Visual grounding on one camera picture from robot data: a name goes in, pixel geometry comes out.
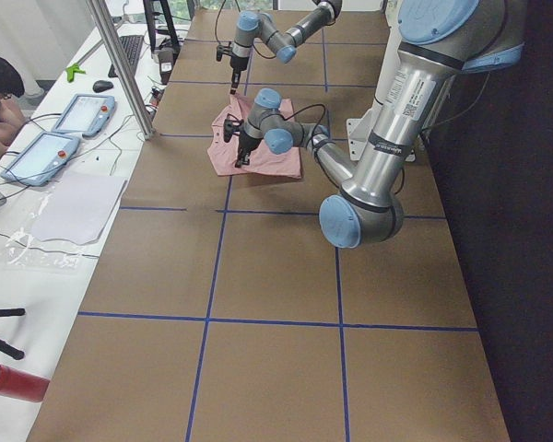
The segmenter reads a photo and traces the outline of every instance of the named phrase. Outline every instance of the white paper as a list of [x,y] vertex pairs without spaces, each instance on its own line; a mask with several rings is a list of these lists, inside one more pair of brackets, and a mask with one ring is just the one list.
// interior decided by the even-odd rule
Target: white paper
[[126,184],[122,177],[67,171],[30,229],[40,241],[64,239],[77,245],[99,238]]

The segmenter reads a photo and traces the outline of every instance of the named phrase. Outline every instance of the black tripod leg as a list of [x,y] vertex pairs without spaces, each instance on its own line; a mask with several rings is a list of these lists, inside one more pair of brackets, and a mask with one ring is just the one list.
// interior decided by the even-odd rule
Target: black tripod leg
[[9,345],[8,343],[2,340],[0,340],[0,351],[17,360],[25,357],[25,352],[18,350],[17,348],[13,347],[12,345]]
[[4,316],[23,316],[24,308],[0,308],[0,318]]

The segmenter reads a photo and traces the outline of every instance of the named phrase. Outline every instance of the metal pole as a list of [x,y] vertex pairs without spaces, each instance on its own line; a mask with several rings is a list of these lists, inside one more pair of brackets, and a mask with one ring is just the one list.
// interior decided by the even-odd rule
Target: metal pole
[[121,86],[123,87],[125,96],[129,100],[129,105],[133,110],[133,114],[137,119],[141,132],[146,139],[149,139],[154,133],[154,127],[141,98],[141,94],[139,93],[139,87],[137,87],[137,83],[135,82],[135,78],[129,66],[127,55],[117,36],[116,29],[112,24],[109,9],[104,0],[86,0],[86,3],[88,4],[90,13],[94,17],[104,47],[111,57],[112,65],[119,76],[119,80],[121,80]]

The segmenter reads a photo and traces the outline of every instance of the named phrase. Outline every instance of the green object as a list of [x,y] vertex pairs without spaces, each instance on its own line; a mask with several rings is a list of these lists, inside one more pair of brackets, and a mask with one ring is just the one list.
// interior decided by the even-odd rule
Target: green object
[[86,71],[83,71],[80,69],[80,66],[78,63],[74,63],[71,66],[68,66],[65,71],[67,72],[67,82],[71,83],[74,81],[74,76],[76,74],[85,74]]

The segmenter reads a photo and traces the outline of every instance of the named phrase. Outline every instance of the tablet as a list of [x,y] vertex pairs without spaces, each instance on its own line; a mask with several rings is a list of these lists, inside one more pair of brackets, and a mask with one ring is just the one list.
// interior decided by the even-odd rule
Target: tablet
[[29,186],[42,186],[75,154],[80,139],[65,134],[40,133],[0,176]]
[[55,122],[52,132],[95,136],[109,122],[114,108],[115,100],[111,95],[75,94]]

